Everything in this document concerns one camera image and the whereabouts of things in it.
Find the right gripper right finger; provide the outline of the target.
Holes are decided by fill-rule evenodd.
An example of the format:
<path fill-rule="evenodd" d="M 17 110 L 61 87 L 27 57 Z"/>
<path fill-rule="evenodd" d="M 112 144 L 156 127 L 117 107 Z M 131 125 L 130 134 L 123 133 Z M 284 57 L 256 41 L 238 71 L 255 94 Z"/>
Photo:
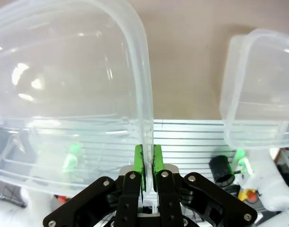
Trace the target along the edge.
<path fill-rule="evenodd" d="M 181 176 L 165 167 L 160 145 L 154 145 L 152 170 L 163 227 L 183 227 L 181 207 L 213 227 L 250 227 L 257 211 L 197 172 Z"/>

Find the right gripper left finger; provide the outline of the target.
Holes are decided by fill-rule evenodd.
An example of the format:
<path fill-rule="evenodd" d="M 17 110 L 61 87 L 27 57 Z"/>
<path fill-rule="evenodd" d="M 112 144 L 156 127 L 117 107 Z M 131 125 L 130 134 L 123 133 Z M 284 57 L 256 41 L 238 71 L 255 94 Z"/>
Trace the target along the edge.
<path fill-rule="evenodd" d="M 125 166 L 116 180 L 102 176 L 43 219 L 45 227 L 93 227 L 117 212 L 115 226 L 134 227 L 139 195 L 145 188 L 143 147 L 137 145 L 134 165 Z"/>

